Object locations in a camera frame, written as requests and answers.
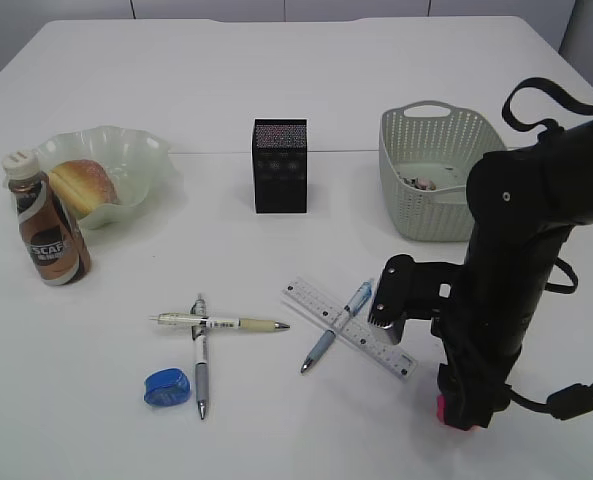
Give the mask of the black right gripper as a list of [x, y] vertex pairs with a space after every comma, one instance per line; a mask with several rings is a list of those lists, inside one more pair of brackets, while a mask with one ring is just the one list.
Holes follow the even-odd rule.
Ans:
[[446, 354], [437, 377], [440, 394], [462, 395], [475, 427], [488, 427], [492, 416], [510, 404], [505, 382], [519, 354], [488, 355], [449, 317], [434, 319], [430, 332], [442, 341]]

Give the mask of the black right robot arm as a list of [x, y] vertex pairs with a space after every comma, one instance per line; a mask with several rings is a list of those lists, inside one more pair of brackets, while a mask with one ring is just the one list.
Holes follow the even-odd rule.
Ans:
[[593, 410], [593, 382], [542, 403], [506, 382], [563, 243], [574, 227], [593, 224], [593, 105], [571, 109], [587, 122], [567, 130], [546, 120], [534, 146], [488, 153], [469, 174], [475, 227], [432, 326], [447, 355], [440, 418], [454, 428], [487, 426], [510, 402], [559, 420]]

